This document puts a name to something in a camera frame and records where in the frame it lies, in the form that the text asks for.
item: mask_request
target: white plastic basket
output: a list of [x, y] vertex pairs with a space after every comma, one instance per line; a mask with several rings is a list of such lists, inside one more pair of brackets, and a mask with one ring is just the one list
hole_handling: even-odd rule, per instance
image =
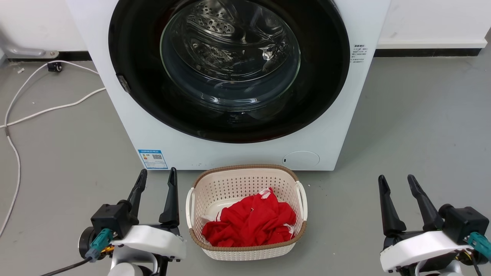
[[[287, 242], [256, 247], [214, 247], [201, 234], [207, 222], [202, 217], [215, 217], [244, 197], [273, 188], [279, 201], [290, 204], [297, 223], [295, 237]], [[288, 253], [302, 237], [307, 226], [307, 198], [302, 184], [289, 169], [276, 165], [228, 166], [202, 173], [186, 198], [186, 219], [191, 238], [212, 259], [222, 261], [249, 261], [273, 258]]]

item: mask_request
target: white wall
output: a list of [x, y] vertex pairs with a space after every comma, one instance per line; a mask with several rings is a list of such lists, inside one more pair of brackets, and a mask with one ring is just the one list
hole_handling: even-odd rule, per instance
[[[64, 0], [0, 0], [0, 7], [0, 28], [16, 44], [86, 50]], [[490, 11], [491, 0], [392, 0], [378, 48], [482, 48]]]
[[3, 56], [3, 51], [0, 49], [0, 66], [2, 65], [4, 60], [5, 60], [5, 57]]
[[392, 0], [378, 48], [483, 48], [491, 0]]
[[0, 28], [22, 47], [87, 50], [65, 0], [0, 0]]

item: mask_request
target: black baseboard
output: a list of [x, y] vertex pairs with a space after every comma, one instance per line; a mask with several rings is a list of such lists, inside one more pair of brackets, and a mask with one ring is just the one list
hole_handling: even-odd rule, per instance
[[[376, 49], [374, 57], [477, 56], [481, 48], [470, 49]], [[92, 60], [88, 51], [60, 52], [56, 59], [66, 61]], [[50, 61], [49, 58], [9, 58], [9, 61]]]
[[48, 62], [51, 60], [66, 60], [66, 61], [88, 61], [92, 60], [88, 51], [73, 51], [73, 52], [59, 52], [60, 54], [56, 58], [9, 58], [9, 61], [12, 62], [31, 62], [31, 61], [39, 61], [39, 62]]
[[477, 56], [481, 48], [466, 49], [376, 49], [374, 57]]

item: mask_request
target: washing machine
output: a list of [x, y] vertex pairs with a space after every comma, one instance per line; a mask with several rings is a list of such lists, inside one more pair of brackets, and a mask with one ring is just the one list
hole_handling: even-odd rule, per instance
[[67, 4], [145, 168], [333, 170], [390, 0]]

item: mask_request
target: black cable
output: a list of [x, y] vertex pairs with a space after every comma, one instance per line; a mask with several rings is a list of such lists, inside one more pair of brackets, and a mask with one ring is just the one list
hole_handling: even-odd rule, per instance
[[472, 261], [472, 265], [474, 266], [474, 269], [476, 270], [477, 276], [483, 276], [481, 274], [481, 271], [479, 271], [479, 268], [477, 267], [477, 262], [476, 262], [476, 258], [474, 258], [474, 254], [470, 255], [470, 259]]
[[56, 275], [58, 273], [62, 273], [62, 272], [65, 272], [67, 270], [70, 270], [70, 269], [73, 269], [73, 268], [76, 268], [76, 267], [79, 267], [83, 264], [86, 264], [88, 263], [90, 260], [92, 260], [92, 257], [88, 257], [87, 259], [83, 260], [82, 262], [78, 262], [76, 264], [73, 264], [71, 266], [67, 266], [67, 267], [64, 267], [64, 268], [60, 268], [58, 270], [55, 270], [55, 271], [52, 271], [52, 272], [49, 272], [49, 273], [46, 273], [46, 274], [43, 274], [41, 276], [52, 276], [52, 275]]

